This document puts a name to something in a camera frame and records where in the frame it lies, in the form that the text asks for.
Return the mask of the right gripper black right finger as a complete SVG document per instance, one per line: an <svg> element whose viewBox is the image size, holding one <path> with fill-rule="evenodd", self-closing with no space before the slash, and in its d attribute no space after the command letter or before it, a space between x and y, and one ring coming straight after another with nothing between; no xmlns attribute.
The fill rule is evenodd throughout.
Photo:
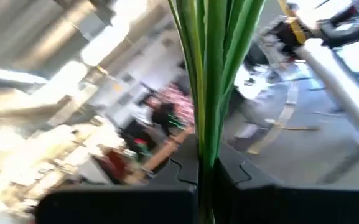
<svg viewBox="0 0 359 224"><path fill-rule="evenodd" d="M359 189L284 184L223 142L213 211L217 224L359 224Z"/></svg>

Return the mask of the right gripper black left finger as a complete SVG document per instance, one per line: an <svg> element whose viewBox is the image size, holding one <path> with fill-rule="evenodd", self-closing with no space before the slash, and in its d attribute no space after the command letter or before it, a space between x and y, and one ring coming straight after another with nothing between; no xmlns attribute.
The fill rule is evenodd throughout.
<svg viewBox="0 0 359 224"><path fill-rule="evenodd" d="M35 224L198 224L198 172L191 134L149 183L62 187L39 202Z"/></svg>

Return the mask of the blue artificial flower bunch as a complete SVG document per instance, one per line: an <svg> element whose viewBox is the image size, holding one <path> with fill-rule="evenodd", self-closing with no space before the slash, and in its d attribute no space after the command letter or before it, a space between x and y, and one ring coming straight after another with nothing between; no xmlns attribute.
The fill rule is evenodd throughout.
<svg viewBox="0 0 359 224"><path fill-rule="evenodd" d="M213 176L234 80L266 0L168 0L190 78L199 171L198 224L215 224Z"/></svg>

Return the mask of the white pole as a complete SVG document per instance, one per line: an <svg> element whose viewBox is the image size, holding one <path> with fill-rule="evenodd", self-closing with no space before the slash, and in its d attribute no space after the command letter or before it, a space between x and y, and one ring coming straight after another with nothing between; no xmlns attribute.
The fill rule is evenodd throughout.
<svg viewBox="0 0 359 224"><path fill-rule="evenodd" d="M345 110L348 120L358 131L355 140L359 145L359 83L334 52L322 45L321 39L306 40L295 53L307 62L336 103Z"/></svg>

